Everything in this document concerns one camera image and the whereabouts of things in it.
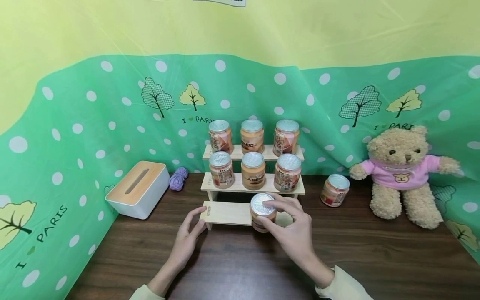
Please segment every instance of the silver lid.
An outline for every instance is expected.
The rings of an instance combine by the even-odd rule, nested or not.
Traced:
[[[343,175],[332,174],[328,176],[328,182],[336,189],[346,190],[350,186],[350,181]]]
[[[208,160],[208,162],[213,167],[221,167],[228,164],[230,160],[231,160],[230,154],[228,154],[225,151],[219,151],[219,152],[213,153],[210,156],[210,159]]]
[[[258,216],[268,216],[275,211],[274,207],[264,206],[264,201],[275,200],[272,196],[265,193],[256,194],[250,201],[252,211]]]
[[[278,158],[278,165],[285,170],[296,170],[301,166],[301,160],[298,156],[293,154],[282,154]]]
[[[246,132],[257,132],[264,127],[262,121],[259,120],[245,120],[241,124],[241,128]]]
[[[230,126],[230,124],[227,121],[224,120],[216,120],[211,122],[208,125],[208,130],[213,131],[213,132],[222,132],[227,130],[227,128]]]
[[[299,124],[297,122],[295,122],[294,120],[288,120],[288,119],[284,119],[284,120],[280,120],[276,123],[276,127],[278,129],[280,129],[281,131],[285,131],[285,132],[294,132],[294,131],[297,131],[299,129]]]
[[[241,162],[249,168],[256,168],[264,163],[264,156],[258,152],[247,152],[241,158]]]

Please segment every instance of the shelf tier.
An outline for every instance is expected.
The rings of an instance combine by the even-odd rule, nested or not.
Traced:
[[[212,154],[212,146],[207,145],[205,147],[205,152],[202,157],[203,160],[208,160]],[[264,151],[262,152],[265,161],[276,161],[278,156],[273,153],[273,145],[264,145]],[[296,156],[300,158],[301,161],[304,161],[305,158],[303,157],[303,152],[301,151],[300,145],[297,145],[297,153]],[[233,152],[230,154],[232,160],[241,160],[243,157],[243,153],[241,151],[241,145],[233,145]]]

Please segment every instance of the jar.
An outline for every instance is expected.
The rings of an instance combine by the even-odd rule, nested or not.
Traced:
[[[264,151],[264,125],[259,120],[245,120],[241,124],[241,151],[248,152]]]
[[[276,218],[276,209],[274,207],[264,206],[264,201],[275,200],[269,194],[256,194],[253,196],[250,201],[250,215],[252,216],[252,227],[258,232],[266,233],[268,230],[262,225],[262,223],[257,222],[256,219],[258,216],[265,216],[272,220],[275,223]]]
[[[216,120],[208,125],[210,144],[212,152],[225,151],[228,154],[233,152],[232,130],[227,121]]]
[[[300,179],[301,160],[293,154],[282,154],[275,165],[274,185],[280,192],[292,192]]]
[[[261,153],[249,152],[241,159],[241,181],[249,190],[258,190],[265,185],[265,161]]]
[[[213,185],[219,189],[227,189],[233,185],[233,163],[230,154],[224,151],[215,152],[208,160],[212,173]]]
[[[276,156],[297,152],[299,127],[299,124],[294,120],[280,120],[276,123],[273,137],[273,153]]]
[[[330,207],[339,207],[350,188],[350,181],[340,174],[332,174],[325,180],[320,200]]]

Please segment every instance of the light yellow sleeve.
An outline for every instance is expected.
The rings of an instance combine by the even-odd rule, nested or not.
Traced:
[[[165,298],[155,295],[145,284],[138,288],[130,300],[165,300]]]
[[[373,300],[363,286],[340,267],[335,266],[335,277],[326,288],[315,287],[320,298],[332,300]]]

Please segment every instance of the dark wooden tabletop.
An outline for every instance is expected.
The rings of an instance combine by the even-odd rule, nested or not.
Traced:
[[[128,299],[166,261],[186,214],[208,200],[203,174],[183,191],[168,191],[145,221],[119,216],[67,299]],[[405,213],[393,221],[373,215],[371,183],[352,181],[339,208],[319,200],[323,176],[303,177],[300,201],[312,216],[316,253],[354,276],[376,300],[480,299],[480,267],[445,225],[421,229]],[[220,193],[218,201],[249,202],[252,194]],[[318,299],[313,282],[269,234],[213,225],[199,239],[168,300]]]

